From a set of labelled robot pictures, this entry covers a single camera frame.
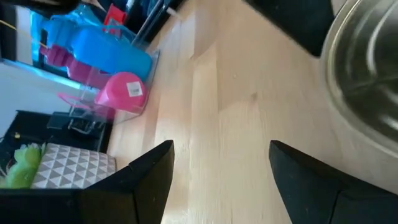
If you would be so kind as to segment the succulent in patterned pot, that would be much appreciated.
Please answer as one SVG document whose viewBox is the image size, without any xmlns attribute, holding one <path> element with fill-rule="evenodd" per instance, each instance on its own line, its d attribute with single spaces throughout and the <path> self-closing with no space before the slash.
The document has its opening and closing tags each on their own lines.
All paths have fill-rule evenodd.
<svg viewBox="0 0 398 224">
<path fill-rule="evenodd" d="M 84 189 L 116 172 L 105 153 L 52 143 L 23 145 L 11 162 L 0 168 L 0 189 Z"/>
</svg>

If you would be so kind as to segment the tall clear plastic bin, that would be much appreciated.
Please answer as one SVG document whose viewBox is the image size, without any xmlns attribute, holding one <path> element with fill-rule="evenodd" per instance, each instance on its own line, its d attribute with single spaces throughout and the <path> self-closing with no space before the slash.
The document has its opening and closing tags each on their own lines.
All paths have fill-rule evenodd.
<svg viewBox="0 0 398 224">
<path fill-rule="evenodd" d="M 144 109 L 147 104 L 147 100 L 149 98 L 150 89 L 152 86 L 152 81 L 154 78 L 154 73 L 157 67 L 157 62 L 159 59 L 159 51 L 155 50 L 152 52 L 147 52 L 146 48 L 147 45 L 143 42 L 138 35 L 131 32 L 127 29 L 124 24 L 119 24 L 115 21 L 111 21 L 108 25 L 101 24 L 100 27 L 104 28 L 104 31 L 110 34 L 114 34 L 116 37 L 129 42 L 131 45 L 143 50 L 144 52 L 148 53 L 152 59 L 152 68 L 147 80 L 142 81 L 147 88 L 147 99 L 145 106 L 141 113 L 135 114 L 130 113 L 123 110 L 116 110 L 109 108 L 107 106 L 97 105 L 95 103 L 95 97 L 100 92 L 101 89 L 93 88 L 88 85 L 83 84 L 81 88 L 81 92 L 79 96 L 66 96 L 60 95 L 60 98 L 64 100 L 66 103 L 71 104 L 72 106 L 72 116 L 81 117 L 83 119 L 87 119 L 94 123 L 99 122 L 115 122 L 115 123 L 122 123 L 129 119 L 133 119 L 144 112 Z"/>
</svg>

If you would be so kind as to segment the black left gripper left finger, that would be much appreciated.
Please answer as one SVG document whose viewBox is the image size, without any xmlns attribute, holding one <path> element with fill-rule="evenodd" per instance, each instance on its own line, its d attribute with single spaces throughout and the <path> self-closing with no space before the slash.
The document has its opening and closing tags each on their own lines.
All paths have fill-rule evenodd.
<svg viewBox="0 0 398 224">
<path fill-rule="evenodd" d="M 166 140 L 83 191 L 83 224 L 160 224 L 174 171 L 174 142 Z"/>
</svg>

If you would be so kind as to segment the red background object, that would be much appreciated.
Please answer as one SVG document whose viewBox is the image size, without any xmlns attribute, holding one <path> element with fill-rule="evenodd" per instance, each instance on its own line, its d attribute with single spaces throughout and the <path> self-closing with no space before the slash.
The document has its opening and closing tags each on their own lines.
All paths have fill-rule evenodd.
<svg viewBox="0 0 398 224">
<path fill-rule="evenodd" d="M 111 21 L 115 21 L 119 24 L 124 24 L 124 20 L 126 18 L 126 13 L 122 10 L 120 10 L 118 7 L 116 7 L 114 4 L 111 4 L 105 20 L 104 20 L 104 25 L 108 25 Z"/>
</svg>

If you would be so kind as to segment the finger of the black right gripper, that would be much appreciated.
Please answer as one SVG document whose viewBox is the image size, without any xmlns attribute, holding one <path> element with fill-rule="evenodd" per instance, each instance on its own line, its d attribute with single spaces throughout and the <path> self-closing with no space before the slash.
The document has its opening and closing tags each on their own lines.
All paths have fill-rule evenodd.
<svg viewBox="0 0 398 224">
<path fill-rule="evenodd" d="M 334 21 L 331 0 L 244 0 L 315 57 Z"/>
</svg>

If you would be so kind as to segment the blue plastic water bottle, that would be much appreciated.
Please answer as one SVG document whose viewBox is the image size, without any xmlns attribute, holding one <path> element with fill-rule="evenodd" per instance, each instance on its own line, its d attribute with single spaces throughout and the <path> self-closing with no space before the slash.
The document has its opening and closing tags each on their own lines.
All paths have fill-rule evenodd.
<svg viewBox="0 0 398 224">
<path fill-rule="evenodd" d="M 47 31 L 47 46 L 59 46 L 79 62 L 106 73 L 131 72 L 147 80 L 151 56 L 129 42 L 104 31 L 100 26 L 78 24 L 69 19 L 55 18 L 41 23 Z"/>
</svg>

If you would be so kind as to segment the pink plastic water bottle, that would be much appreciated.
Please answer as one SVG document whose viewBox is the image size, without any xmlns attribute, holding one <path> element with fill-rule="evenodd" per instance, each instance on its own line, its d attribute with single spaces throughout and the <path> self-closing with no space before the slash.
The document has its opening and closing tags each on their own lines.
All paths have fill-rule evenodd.
<svg viewBox="0 0 398 224">
<path fill-rule="evenodd" d="M 147 99 L 147 88 L 141 79 L 130 72 L 111 76 L 95 97 L 95 103 L 116 110 L 139 114 Z"/>
</svg>

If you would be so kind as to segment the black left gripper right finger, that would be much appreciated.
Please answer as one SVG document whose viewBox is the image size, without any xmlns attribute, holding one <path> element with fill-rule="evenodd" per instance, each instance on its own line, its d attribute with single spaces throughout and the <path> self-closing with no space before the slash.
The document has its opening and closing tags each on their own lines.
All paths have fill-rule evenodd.
<svg viewBox="0 0 398 224">
<path fill-rule="evenodd" d="M 398 195 L 283 142 L 269 144 L 272 174 L 292 224 L 398 224 Z"/>
</svg>

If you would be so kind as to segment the small silver-lid blue can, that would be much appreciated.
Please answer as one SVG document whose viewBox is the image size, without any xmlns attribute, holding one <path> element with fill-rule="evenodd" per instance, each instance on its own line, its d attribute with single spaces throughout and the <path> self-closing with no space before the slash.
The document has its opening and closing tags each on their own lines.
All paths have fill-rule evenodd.
<svg viewBox="0 0 398 224">
<path fill-rule="evenodd" d="M 325 39 L 321 68 L 336 113 L 398 158 L 398 0 L 346 0 Z"/>
</svg>

